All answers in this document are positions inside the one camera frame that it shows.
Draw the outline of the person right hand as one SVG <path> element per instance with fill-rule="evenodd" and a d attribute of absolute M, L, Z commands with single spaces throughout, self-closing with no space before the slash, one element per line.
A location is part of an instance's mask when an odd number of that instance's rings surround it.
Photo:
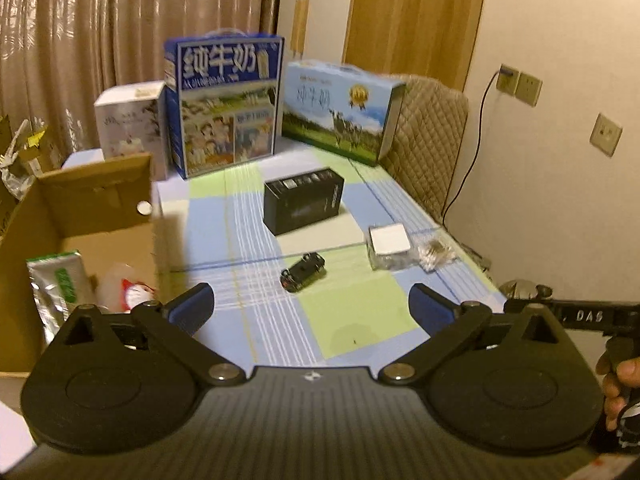
<path fill-rule="evenodd" d="M 613 431 L 617 428 L 618 415 L 627 404 L 623 390 L 639 387 L 639 359 L 626 360 L 614 366 L 608 352 L 605 351 L 597 362 L 596 372 L 603 376 L 605 427 L 606 430 Z"/>

